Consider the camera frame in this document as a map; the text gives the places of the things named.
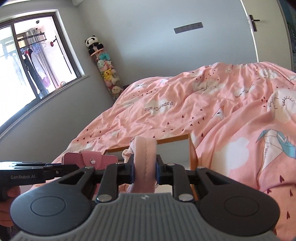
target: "door handle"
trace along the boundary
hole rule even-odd
[[[251,26],[254,32],[257,32],[256,24],[255,22],[260,22],[260,19],[254,19],[253,15],[249,14],[249,21],[251,21]]]

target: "curtain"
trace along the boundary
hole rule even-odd
[[[38,34],[38,31],[36,29],[30,29],[26,32],[27,37],[31,36],[31,35],[35,35],[35,34]],[[55,75],[55,73],[52,69],[52,66],[46,56],[46,53],[43,49],[42,42],[36,43],[40,40],[41,39],[39,38],[39,36],[37,36],[34,38],[29,38],[28,43],[32,44],[30,46],[30,48],[34,51],[36,58],[38,59],[40,65],[42,66],[45,74],[47,75],[49,80],[51,80],[51,82],[53,83],[55,88],[58,88],[58,86],[60,85],[60,82],[59,82],[57,76]]]

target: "metal bolt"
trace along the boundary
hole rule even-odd
[[[193,200],[193,196],[191,194],[184,193],[179,196],[179,200],[182,202],[190,202]]]
[[[147,194],[145,194],[145,195],[143,195],[143,196],[141,196],[141,198],[143,199],[143,200],[147,200],[147,199],[149,199],[150,197],[147,195]]]
[[[111,201],[112,197],[108,194],[102,194],[96,198],[100,202],[109,202]]]

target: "bed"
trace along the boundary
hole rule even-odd
[[[128,146],[140,135],[190,134],[198,165],[265,192],[279,204],[274,230],[296,236],[296,74],[262,62],[215,63],[130,85],[66,152]]]

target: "white cloud print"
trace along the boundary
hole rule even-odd
[[[248,139],[241,137],[237,141],[226,144],[220,151],[215,151],[211,169],[229,176],[231,170],[242,167],[249,158],[248,143]]]
[[[202,94],[213,94],[214,92],[222,89],[225,84],[220,84],[219,81],[209,79],[206,81],[195,81],[192,83],[194,92],[200,92]]]
[[[199,77],[202,74],[203,74],[203,70],[198,69],[198,70],[195,70],[195,71],[191,72],[189,75],[190,75],[190,77],[196,78],[196,77]]]
[[[289,78],[289,81],[296,81],[296,75],[293,75]]]
[[[239,98],[240,96],[247,95],[248,93],[250,93],[254,89],[255,89],[254,84],[252,84],[251,87],[244,86],[234,92],[235,98]]]
[[[159,80],[156,86],[164,86],[168,82],[168,79]]]
[[[196,134],[194,132],[191,132],[190,137],[191,137],[191,141],[192,141],[193,145],[195,147],[197,147],[200,144],[201,139],[198,138],[198,136],[196,136]]]
[[[288,123],[291,115],[296,113],[296,91],[277,89],[268,99],[267,111],[271,111],[275,119]]]
[[[166,132],[162,137],[161,139],[167,139],[167,138],[171,138],[171,137],[174,137],[174,135],[172,133],[168,133]]]
[[[271,69],[260,69],[259,75],[261,78],[266,79],[275,79],[278,76],[277,72]]]
[[[78,152],[84,149],[84,146],[80,143],[70,143],[67,149],[62,153],[64,155],[67,152]]]
[[[125,108],[129,108],[130,106],[132,106],[134,103],[136,103],[138,100],[140,100],[140,98],[137,96],[131,100],[125,101],[123,102],[121,105]]]
[[[174,105],[173,101],[166,99],[151,100],[144,105],[144,111],[149,111],[152,115],[167,112]]]
[[[114,136],[114,137],[117,137],[118,138],[119,132],[121,132],[121,128],[119,130],[113,131],[111,133],[111,136]]]
[[[148,84],[139,83],[137,85],[134,85],[134,89],[142,89],[142,88],[146,88],[147,86],[148,86]]]
[[[246,64],[239,64],[237,67],[241,69],[241,68],[246,67]]]

